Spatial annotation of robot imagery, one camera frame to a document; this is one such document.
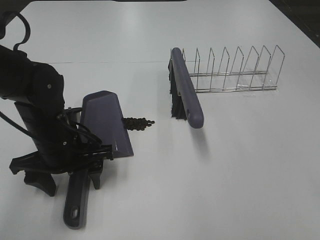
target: black bristles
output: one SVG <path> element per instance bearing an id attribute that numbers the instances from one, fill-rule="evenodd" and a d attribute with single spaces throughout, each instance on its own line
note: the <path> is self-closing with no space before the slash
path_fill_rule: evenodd
<path id="1" fill-rule="evenodd" d="M 175 74 L 173 69 L 171 69 L 169 75 L 170 81 L 170 93 L 172 95 L 172 109 L 171 116 L 176 119 L 187 120 L 186 111 L 184 107 L 184 103 L 182 102 L 181 96 L 178 95 Z"/>

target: white table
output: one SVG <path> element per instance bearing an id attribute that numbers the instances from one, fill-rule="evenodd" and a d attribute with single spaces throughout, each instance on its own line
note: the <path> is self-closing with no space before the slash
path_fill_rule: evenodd
<path id="1" fill-rule="evenodd" d="M 117 93 L 126 117 L 155 120 L 130 131 L 134 157 L 105 162 L 90 189 L 86 226 L 68 229 L 68 176 L 55 197 L 26 186 L 9 163 L 35 150 L 0 122 L 2 240 L 318 240 L 320 238 L 320 50 L 268 0 L 33 2 L 21 47 L 65 79 L 66 107 L 100 90 Z M 17 19 L 1 45 L 23 36 Z M 278 91 L 201 94 L 205 123 L 170 118 L 172 47 L 222 51 L 280 45 Z M 13 102 L 0 109 L 23 124 Z"/>

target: brush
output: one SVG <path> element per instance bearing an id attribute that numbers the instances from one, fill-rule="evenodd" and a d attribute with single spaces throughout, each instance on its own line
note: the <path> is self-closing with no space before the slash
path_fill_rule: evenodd
<path id="1" fill-rule="evenodd" d="M 182 52 L 177 47 L 171 50 L 168 68 L 172 96 L 171 116 L 176 119 L 188 120 L 190 126 L 195 129 L 202 128 L 204 114 Z"/>

